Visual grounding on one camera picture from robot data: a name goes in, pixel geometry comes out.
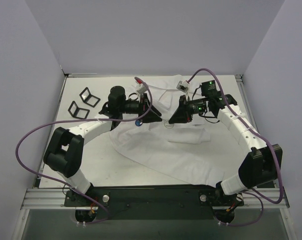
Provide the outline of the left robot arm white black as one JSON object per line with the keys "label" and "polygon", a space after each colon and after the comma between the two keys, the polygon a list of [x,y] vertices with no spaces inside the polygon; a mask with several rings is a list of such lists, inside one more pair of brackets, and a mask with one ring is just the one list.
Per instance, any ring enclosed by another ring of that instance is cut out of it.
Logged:
{"label": "left robot arm white black", "polygon": [[70,188],[77,190],[75,199],[83,206],[91,204],[94,199],[89,190],[92,184],[81,171],[85,144],[114,130],[124,114],[137,115],[133,120],[137,126],[162,121],[162,114],[151,104],[146,93],[138,100],[127,99],[122,86],[111,88],[108,101],[99,114],[107,116],[106,120],[86,121],[68,129],[56,128],[43,157],[46,165],[62,176]]}

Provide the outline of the white garment shirt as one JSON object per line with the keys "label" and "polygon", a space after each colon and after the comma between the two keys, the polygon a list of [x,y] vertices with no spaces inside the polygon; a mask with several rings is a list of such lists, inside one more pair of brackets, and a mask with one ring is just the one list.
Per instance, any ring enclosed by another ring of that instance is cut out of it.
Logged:
{"label": "white garment shirt", "polygon": [[118,153],[147,168],[187,184],[213,187],[237,173],[245,152],[220,122],[195,115],[190,123],[168,125],[182,94],[176,85],[183,79],[146,77],[163,121],[142,126],[122,122],[109,133],[110,141]]}

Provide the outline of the colourful painted round brooch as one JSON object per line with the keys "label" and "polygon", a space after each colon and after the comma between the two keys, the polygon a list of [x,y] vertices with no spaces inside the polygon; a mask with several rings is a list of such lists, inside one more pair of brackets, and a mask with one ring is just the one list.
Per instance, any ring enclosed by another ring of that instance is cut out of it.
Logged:
{"label": "colourful painted round brooch", "polygon": [[174,124],[173,123],[169,123],[168,120],[166,120],[164,123],[163,123],[164,127],[167,128],[167,129],[171,129],[174,127]]}

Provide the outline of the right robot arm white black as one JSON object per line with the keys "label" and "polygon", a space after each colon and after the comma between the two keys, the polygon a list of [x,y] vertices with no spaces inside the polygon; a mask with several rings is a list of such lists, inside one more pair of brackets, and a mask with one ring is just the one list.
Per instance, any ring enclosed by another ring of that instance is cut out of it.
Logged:
{"label": "right robot arm white black", "polygon": [[213,114],[233,136],[246,154],[235,175],[219,182],[216,187],[224,196],[231,196],[276,180],[280,175],[283,151],[278,144],[267,143],[243,115],[237,101],[230,94],[217,90],[215,80],[200,85],[201,98],[186,94],[178,99],[178,106],[169,124],[187,124],[194,115]]}

